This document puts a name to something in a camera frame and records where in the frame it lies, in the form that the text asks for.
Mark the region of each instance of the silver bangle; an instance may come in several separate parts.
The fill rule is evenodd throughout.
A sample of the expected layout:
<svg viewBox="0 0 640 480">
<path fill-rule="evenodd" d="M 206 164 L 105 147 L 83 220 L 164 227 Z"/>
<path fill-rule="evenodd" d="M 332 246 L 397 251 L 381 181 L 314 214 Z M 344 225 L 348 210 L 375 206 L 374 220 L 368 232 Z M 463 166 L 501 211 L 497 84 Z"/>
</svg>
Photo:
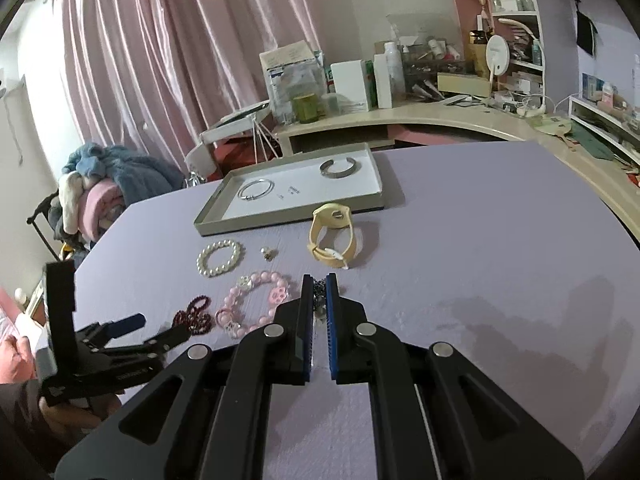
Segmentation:
<svg viewBox="0 0 640 480">
<path fill-rule="evenodd" d="M 346 176 L 349 176 L 350 174 L 353 174 L 356 172 L 358 163 L 350 156 L 347 157 L 347 162 L 351 164 L 350 168 L 347 168 L 344 171 L 334 172 L 334 171 L 329 171 L 329 168 L 332 167 L 332 165 L 334 165 L 334 160 L 332 158 L 329 160 L 326 160 L 320 165 L 320 173 L 322 174 L 322 176 L 325 176 L 327 178 L 344 178 Z"/>
<path fill-rule="evenodd" d="M 257 195 L 244 194 L 244 192 L 247 189 L 249 189 L 251 186 L 255 186 L 256 184 L 261 184 L 263 182 L 267 182 L 269 184 L 269 187 L 266 190 L 264 190 L 262 193 L 258 193 Z M 242 186 L 238 190 L 238 198 L 240 200 L 256 200 L 257 198 L 261 198 L 265 195 L 268 195 L 273 190 L 274 187 L 275 187 L 275 184 L 273 183 L 273 180 L 269 180 L 268 178 L 259 178 L 257 180 L 252 180 L 251 182 L 244 184 L 244 186 Z"/>
</svg>

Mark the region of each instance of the pink curtain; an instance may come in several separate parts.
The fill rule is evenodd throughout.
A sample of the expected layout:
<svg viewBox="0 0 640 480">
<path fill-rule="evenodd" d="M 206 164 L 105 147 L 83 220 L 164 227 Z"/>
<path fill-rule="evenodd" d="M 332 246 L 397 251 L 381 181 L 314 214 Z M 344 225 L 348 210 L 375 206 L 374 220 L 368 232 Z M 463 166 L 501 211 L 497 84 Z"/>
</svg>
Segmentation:
<svg viewBox="0 0 640 480">
<path fill-rule="evenodd" d="M 319 45 L 306 0 L 53 0 L 84 140 L 184 168 L 198 134 L 266 98 L 258 54 Z"/>
</svg>

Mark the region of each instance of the blue fluffy blanket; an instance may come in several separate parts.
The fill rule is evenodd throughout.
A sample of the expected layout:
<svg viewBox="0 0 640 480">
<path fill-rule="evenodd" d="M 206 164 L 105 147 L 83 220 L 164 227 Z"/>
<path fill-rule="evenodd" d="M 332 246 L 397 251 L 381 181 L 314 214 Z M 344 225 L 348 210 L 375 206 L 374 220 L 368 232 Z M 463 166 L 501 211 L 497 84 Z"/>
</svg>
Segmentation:
<svg viewBox="0 0 640 480">
<path fill-rule="evenodd" d="M 127 206 L 182 187 L 182 172 L 165 162 L 124 146 L 103 148 L 88 142 L 69 157 L 62 173 L 110 178 L 122 190 Z"/>
</svg>

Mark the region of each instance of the human hand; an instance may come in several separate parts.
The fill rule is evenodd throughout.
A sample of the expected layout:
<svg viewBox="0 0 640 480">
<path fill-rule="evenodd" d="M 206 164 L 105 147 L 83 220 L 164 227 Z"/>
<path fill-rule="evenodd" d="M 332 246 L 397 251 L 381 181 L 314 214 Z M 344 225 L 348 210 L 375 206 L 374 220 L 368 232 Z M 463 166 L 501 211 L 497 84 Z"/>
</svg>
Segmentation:
<svg viewBox="0 0 640 480">
<path fill-rule="evenodd" d="M 23 383 L 35 377 L 29 340 L 8 335 L 0 343 L 0 383 Z"/>
<path fill-rule="evenodd" d="M 113 394 L 102 396 L 100 400 L 105 407 L 106 416 L 113 415 L 122 406 L 120 399 Z M 53 434 L 66 444 L 76 443 L 79 430 L 93 430 L 102 422 L 95 413 L 67 402 L 51 407 L 41 397 L 38 406 Z"/>
</svg>

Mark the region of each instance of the jewelry tray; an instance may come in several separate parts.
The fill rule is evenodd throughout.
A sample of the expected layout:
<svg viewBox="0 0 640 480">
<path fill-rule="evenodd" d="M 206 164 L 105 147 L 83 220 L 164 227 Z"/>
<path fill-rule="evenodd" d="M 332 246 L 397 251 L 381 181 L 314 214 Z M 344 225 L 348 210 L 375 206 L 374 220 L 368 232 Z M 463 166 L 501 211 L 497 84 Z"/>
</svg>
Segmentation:
<svg viewBox="0 0 640 480">
<path fill-rule="evenodd" d="M 333 171 L 348 167 L 347 157 L 357 163 L 355 173 L 344 178 L 327 178 L 320 165 L 332 158 Z M 238 190 L 253 180 L 273 181 L 273 190 L 255 200 L 238 198 Z M 246 194 L 251 195 L 251 188 Z M 311 220 L 321 205 L 337 202 L 352 212 L 385 206 L 378 166 L 366 143 L 297 153 L 285 158 L 232 170 L 223 179 L 196 217 L 201 236 Z"/>
</svg>

